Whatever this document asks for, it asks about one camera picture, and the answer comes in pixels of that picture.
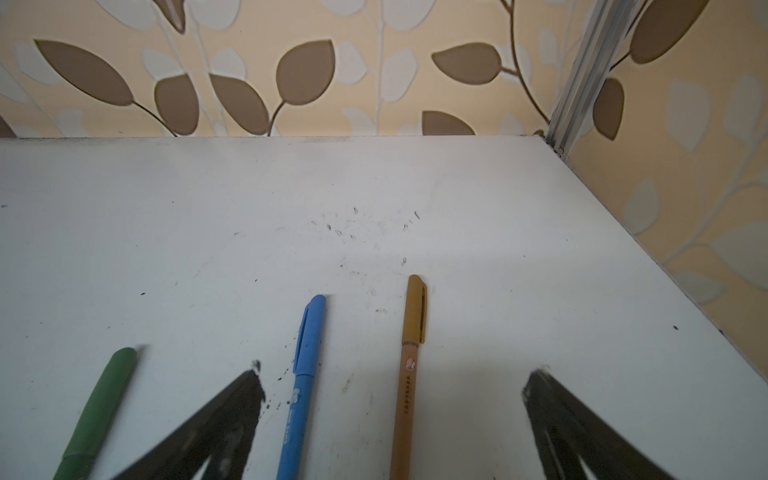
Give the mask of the aluminium frame corner post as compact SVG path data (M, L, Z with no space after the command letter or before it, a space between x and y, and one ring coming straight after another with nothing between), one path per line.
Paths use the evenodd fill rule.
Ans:
M579 138L609 68L631 29L634 16L642 9L640 1L597 1L572 64L560 90L546 143L566 159Z

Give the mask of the green pen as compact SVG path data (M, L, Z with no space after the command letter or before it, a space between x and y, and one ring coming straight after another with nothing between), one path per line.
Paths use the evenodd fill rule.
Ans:
M53 480L88 480L96 457L88 454L72 454L62 457Z

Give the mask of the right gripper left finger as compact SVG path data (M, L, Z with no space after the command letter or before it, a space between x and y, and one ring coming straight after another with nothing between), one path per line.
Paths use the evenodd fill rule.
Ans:
M247 370L179 428L116 477L204 479L243 477L265 400L259 376Z

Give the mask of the brown pen cap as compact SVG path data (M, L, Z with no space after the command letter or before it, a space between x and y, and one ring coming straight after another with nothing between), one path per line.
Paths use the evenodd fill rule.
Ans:
M425 342L426 311L426 286L418 275L410 275L407 284L402 330L403 344L423 344Z

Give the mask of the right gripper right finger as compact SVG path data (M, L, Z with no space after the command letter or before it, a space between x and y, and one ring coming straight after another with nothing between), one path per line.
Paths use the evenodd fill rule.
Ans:
M548 372L533 371L522 391L548 479L669 479Z

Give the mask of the blue pen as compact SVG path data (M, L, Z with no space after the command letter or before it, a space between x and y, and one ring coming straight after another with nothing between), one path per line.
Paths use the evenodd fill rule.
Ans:
M284 431L277 480L296 480L301 470L304 440L311 410L315 377L297 375Z

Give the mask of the green pen cap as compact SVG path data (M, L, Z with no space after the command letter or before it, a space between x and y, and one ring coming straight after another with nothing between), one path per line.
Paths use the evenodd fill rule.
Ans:
M109 359L75 426L62 460L94 459L105 441L137 364L138 352L126 347Z

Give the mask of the brown pen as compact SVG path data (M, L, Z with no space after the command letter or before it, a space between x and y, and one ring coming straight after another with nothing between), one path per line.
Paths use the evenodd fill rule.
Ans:
M402 345L390 463L391 479L408 479L418 366L418 345Z

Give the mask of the blue pen cap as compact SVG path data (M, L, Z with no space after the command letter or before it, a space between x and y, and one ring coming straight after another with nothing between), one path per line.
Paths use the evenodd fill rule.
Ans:
M316 375L325 325L326 301L324 295L316 295L304 310L293 364L293 373L296 376Z

